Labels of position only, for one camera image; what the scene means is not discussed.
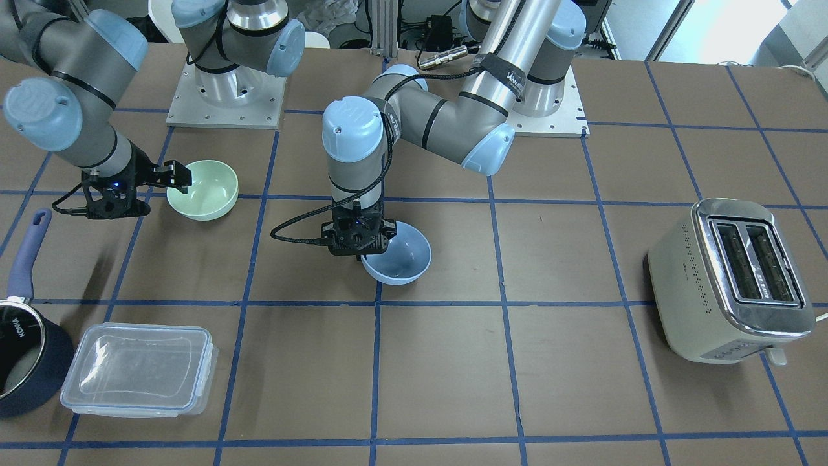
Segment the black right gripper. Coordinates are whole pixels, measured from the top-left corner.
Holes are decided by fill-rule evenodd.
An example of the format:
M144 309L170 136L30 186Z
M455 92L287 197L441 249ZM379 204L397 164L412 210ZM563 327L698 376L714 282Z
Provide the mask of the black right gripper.
M132 147L126 167L109 177L81 174L81 188L86 205L82 215L91 220L116 220L146 216L151 207L137 198L137 188L148 184L154 188L174 188L186 194L193 184L189 168L178 161L156 166L144 151Z

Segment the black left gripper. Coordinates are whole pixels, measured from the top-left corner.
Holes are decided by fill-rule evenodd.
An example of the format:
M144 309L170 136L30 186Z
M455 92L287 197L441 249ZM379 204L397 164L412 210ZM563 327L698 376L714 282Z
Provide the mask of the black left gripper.
M397 235L397 222L384 217L384 201L362 208L334 207L333 221L321 226L321 242L333 256L383 254Z

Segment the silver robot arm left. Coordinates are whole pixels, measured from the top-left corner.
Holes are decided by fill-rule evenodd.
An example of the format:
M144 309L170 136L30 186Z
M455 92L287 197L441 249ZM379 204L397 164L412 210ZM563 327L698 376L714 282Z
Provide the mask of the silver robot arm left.
M360 96L323 112L322 141L332 221L311 244L335 256L384 253L396 221L384 215L384 177L393 145L405 140L462 168L493 176L523 120L551 125L565 103L565 79L587 21L572 1L466 2L484 29L455 100L433 94L409 65L379 74Z

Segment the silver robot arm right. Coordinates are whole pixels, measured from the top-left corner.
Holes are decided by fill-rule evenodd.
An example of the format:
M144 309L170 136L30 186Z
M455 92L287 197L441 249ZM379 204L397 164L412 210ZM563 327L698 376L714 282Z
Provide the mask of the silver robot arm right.
M139 186L186 194L194 183L189 168L151 162L109 121L147 56L147 38L116 13L98 9L74 20L68 9L65 1L2 2L2 57L41 71L9 89L4 117L33 145L80 169L85 206L55 201L55 212L91 220L146 216L151 209L137 198ZM171 14L190 61L207 74L245 66L290 76L307 42L284 1L175 1Z

